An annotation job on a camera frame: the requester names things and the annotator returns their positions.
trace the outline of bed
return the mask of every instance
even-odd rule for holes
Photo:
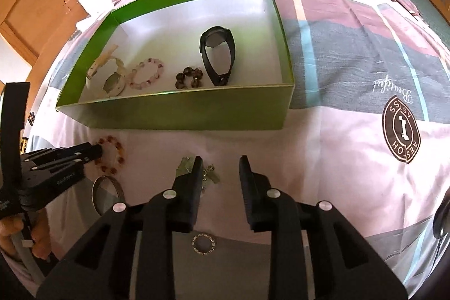
[[[256,172],[297,201],[332,202],[412,296],[448,245],[448,237],[433,237],[431,226],[450,186],[450,28],[428,0],[275,2],[296,79],[283,130],[88,129],[57,112],[59,92],[96,22],[71,37],[48,72],[33,106],[35,122],[24,133],[28,151],[115,136],[127,154],[117,178],[130,205],[169,187],[185,156],[200,155],[213,164],[220,183],[206,189],[195,230],[215,235],[219,254],[192,255],[192,236],[175,236],[181,299],[194,299],[199,291],[219,299],[266,294],[270,238],[250,232],[245,221],[238,173],[244,154]],[[383,136],[383,109],[393,96],[408,106],[421,138],[408,164],[394,157]],[[91,189],[99,175],[88,165],[87,179],[47,207],[53,251],[60,257],[98,218]],[[107,192],[104,196],[112,199]],[[183,271],[187,263],[190,274]],[[253,281],[244,280],[244,274]]]

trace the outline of silver ring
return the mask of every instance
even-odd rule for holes
[[[118,181],[114,177],[111,177],[111,176],[100,176],[100,177],[98,177],[95,180],[94,185],[92,186],[92,205],[94,205],[95,211],[100,216],[102,216],[102,214],[100,213],[100,210],[98,209],[95,197],[97,196],[97,191],[98,191],[98,188],[100,187],[100,184],[105,179],[107,179],[109,182],[111,182],[112,185],[114,186],[114,189],[116,190],[116,194],[118,196],[119,201],[120,202],[125,202],[125,195],[123,193],[122,187],[121,187],[120,183],[118,183]]]
[[[200,251],[200,250],[197,248],[197,246],[196,246],[196,241],[197,241],[197,239],[199,239],[201,236],[203,236],[203,237],[205,237],[205,238],[208,238],[209,241],[211,242],[211,248],[210,248],[208,251],[206,251],[206,252]],[[213,238],[211,235],[209,235],[209,234],[205,234],[205,233],[197,234],[196,236],[194,236],[194,238],[192,238],[192,248],[194,249],[195,253],[197,253],[197,254],[201,254],[201,255],[207,255],[207,254],[210,254],[210,253],[212,253],[212,252],[214,251],[214,249],[215,249],[215,240],[214,240],[214,238]]]

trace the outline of finger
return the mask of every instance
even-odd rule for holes
[[[19,216],[8,216],[0,220],[0,236],[10,236],[23,229],[23,221]]]
[[[47,212],[45,209],[43,209],[39,211],[36,223],[31,230],[31,238],[35,242],[40,242],[47,237],[50,237],[50,227],[49,221],[47,219]]]
[[[10,257],[15,257],[17,255],[16,248],[14,247],[11,238],[8,236],[0,236],[0,247],[9,255]]]
[[[35,257],[46,260],[52,251],[50,244],[50,237],[44,238],[39,242],[36,242],[31,249],[31,252]]]

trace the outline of open box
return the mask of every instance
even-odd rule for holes
[[[236,60],[227,86],[214,87],[199,53],[210,27],[230,29]],[[86,72],[111,45],[128,70],[147,58],[164,62],[158,81],[140,91],[92,100]],[[186,66],[201,68],[202,87],[175,89]],[[90,128],[160,130],[280,129],[294,89],[289,50],[274,0],[136,0],[93,34],[58,98],[57,110]]]

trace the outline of white wall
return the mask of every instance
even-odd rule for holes
[[[0,37],[0,81],[24,82],[31,66]]]

